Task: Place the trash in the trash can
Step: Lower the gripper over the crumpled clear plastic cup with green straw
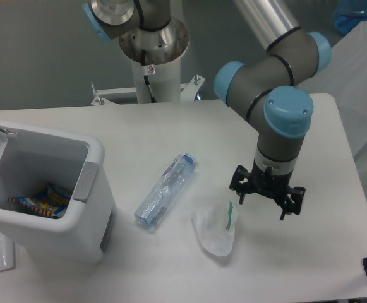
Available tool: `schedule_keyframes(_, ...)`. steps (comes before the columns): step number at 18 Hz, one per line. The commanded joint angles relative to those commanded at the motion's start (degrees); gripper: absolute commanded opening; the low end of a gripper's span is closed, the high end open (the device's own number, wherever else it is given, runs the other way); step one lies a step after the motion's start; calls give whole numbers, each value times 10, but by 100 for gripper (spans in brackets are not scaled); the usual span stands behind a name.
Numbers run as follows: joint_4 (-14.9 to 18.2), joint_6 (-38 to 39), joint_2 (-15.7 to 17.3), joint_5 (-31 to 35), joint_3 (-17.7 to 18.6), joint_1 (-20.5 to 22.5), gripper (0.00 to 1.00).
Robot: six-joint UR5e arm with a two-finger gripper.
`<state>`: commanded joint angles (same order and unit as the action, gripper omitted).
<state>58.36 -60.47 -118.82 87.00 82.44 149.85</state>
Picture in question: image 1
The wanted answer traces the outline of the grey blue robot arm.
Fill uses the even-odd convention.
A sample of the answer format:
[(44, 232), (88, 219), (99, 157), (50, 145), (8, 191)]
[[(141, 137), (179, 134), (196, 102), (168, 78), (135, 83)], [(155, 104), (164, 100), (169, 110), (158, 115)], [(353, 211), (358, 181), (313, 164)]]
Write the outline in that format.
[[(283, 215), (299, 214), (305, 190), (289, 181), (313, 101), (297, 85), (326, 68), (332, 50), (323, 35), (303, 31), (282, 1), (236, 6), (267, 58), (253, 67), (229, 62), (214, 79), (216, 95), (258, 132), (252, 169), (237, 167), (229, 187), (241, 199), (256, 193), (274, 200)], [(99, 39), (118, 39), (133, 68), (139, 103), (180, 101), (180, 58), (189, 37), (169, 1), (87, 1), (82, 8)]]

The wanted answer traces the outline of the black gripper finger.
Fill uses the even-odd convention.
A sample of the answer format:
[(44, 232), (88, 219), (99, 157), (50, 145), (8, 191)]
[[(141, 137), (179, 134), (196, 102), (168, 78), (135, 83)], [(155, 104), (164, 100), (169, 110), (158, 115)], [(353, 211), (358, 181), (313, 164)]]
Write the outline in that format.
[(252, 173), (242, 165), (238, 165), (233, 173), (229, 189), (239, 196), (242, 205), (247, 194), (253, 194)]
[(303, 198), (306, 189), (304, 187), (287, 187), (283, 193), (276, 198), (276, 203), (282, 208), (280, 221), (284, 220), (286, 215), (299, 215), (303, 204)]

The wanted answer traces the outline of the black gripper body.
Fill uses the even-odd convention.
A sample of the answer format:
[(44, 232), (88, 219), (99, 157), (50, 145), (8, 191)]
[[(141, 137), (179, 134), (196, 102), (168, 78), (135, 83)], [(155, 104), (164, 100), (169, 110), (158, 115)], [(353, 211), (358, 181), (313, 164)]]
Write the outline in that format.
[(254, 162), (248, 178), (248, 194), (256, 193), (282, 203), (284, 197), (292, 194), (294, 191), (289, 185), (291, 176), (292, 172), (284, 175), (273, 175), (271, 167), (262, 170)]

